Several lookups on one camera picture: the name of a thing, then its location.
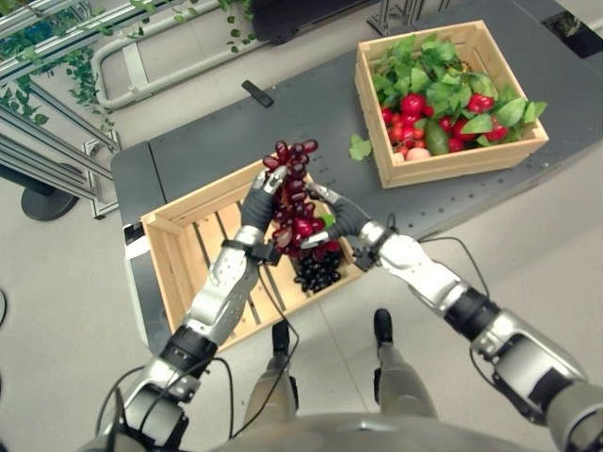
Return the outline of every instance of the black object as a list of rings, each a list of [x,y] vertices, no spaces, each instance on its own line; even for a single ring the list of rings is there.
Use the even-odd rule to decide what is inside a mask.
[[[499,312],[500,308],[493,301],[469,287],[448,309],[444,320],[454,330],[473,341]]]
[[[63,166],[76,170],[66,164]],[[24,186],[21,208],[29,218],[37,221],[51,221],[62,217],[72,209],[78,200],[74,195],[4,165],[0,165],[0,177]]]
[[[268,96],[265,91],[258,88],[256,85],[254,85],[249,80],[245,80],[241,84],[241,87],[243,87],[247,92],[249,92],[252,95],[252,97],[257,102],[262,104],[265,108],[268,108],[269,106],[274,104],[274,99],[272,99],[270,96]]]
[[[4,323],[4,319],[7,317],[7,297],[4,295],[4,292],[0,290],[0,327]]]
[[[288,354],[289,352],[289,327],[284,320],[272,325],[272,354]]]
[[[569,11],[546,18],[542,24],[580,58],[603,52],[603,39]]]
[[[375,311],[373,316],[373,328],[375,338],[377,339],[377,347],[383,343],[391,344],[394,342],[394,329],[392,327],[392,316],[384,308]]]
[[[308,24],[378,0],[252,0],[253,31],[259,40],[283,44]]]
[[[198,378],[209,365],[216,350],[216,344],[182,325],[172,335],[159,356],[183,372]]]

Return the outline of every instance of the dark purple grape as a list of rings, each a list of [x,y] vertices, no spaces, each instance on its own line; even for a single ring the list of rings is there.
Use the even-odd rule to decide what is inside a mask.
[[[318,149],[318,142],[315,139],[307,139],[302,144],[305,153],[313,153]]]
[[[306,194],[305,191],[299,191],[297,193],[293,193],[291,195],[289,195],[289,199],[291,200],[291,202],[302,202],[303,200],[305,200]]]
[[[284,165],[289,160],[289,148],[286,143],[282,140],[277,141],[274,145],[274,150],[276,151],[281,164]]]
[[[303,181],[292,179],[286,183],[286,190],[289,193],[298,193],[303,191],[304,183]]]
[[[310,157],[308,157],[305,153],[303,153],[302,155],[297,155],[294,158],[292,158],[291,162],[293,162],[294,164],[301,163],[302,165],[307,165],[308,162],[310,162]]]
[[[295,143],[295,144],[291,145],[291,154],[293,154],[294,157],[302,155],[303,154],[303,145],[301,143]]]

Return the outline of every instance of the perforated table surface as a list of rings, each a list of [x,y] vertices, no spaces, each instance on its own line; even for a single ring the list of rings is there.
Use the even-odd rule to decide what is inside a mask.
[[[541,25],[560,11],[550,0],[476,0],[414,25],[484,20],[528,97],[548,102],[541,120],[550,141],[515,168],[382,189],[373,159],[355,162],[347,154],[352,134],[367,136],[350,49],[271,89],[275,102],[268,109],[248,98],[119,153],[112,170],[122,221],[136,223],[150,210],[261,158],[281,137],[316,138],[320,152],[311,163],[313,177],[376,219],[385,221],[393,212],[404,234],[425,236],[475,216],[603,138],[602,54],[580,59]],[[239,146],[243,141],[246,146]],[[170,332],[150,254],[130,263],[149,347],[158,352]]]

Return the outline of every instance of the grapes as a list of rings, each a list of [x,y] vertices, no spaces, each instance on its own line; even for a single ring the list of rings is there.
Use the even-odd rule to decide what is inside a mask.
[[[296,270],[295,283],[301,285],[302,291],[314,293],[341,279],[337,270],[343,258],[336,240],[312,250],[300,249],[304,238],[325,228],[324,220],[314,217],[316,205],[306,200],[308,193],[303,180],[307,174],[306,165],[310,163],[308,154],[317,148],[315,139],[294,143],[290,147],[284,141],[277,141],[274,145],[276,157],[267,155],[262,160],[268,171],[281,165],[287,168],[285,183],[274,195],[273,219],[278,227],[272,238],[276,242],[276,250],[291,258]]]

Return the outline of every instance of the robotic hand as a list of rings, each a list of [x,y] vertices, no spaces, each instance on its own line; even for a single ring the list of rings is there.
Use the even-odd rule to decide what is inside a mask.
[[[257,283],[258,265],[275,257],[264,235],[272,219],[272,196],[285,175],[286,167],[279,167],[254,179],[241,207],[241,227],[233,240],[222,243],[182,325],[125,393],[121,415],[113,416],[81,452],[178,447],[188,425],[179,404],[193,398],[199,377],[240,320]]]
[[[384,228],[326,186],[307,188],[331,205],[335,223],[308,237],[302,248],[344,235],[360,238],[375,261],[471,342],[493,366],[494,386],[532,423],[547,425],[561,451],[601,450],[603,388],[588,384],[569,353],[434,262],[412,237]]]

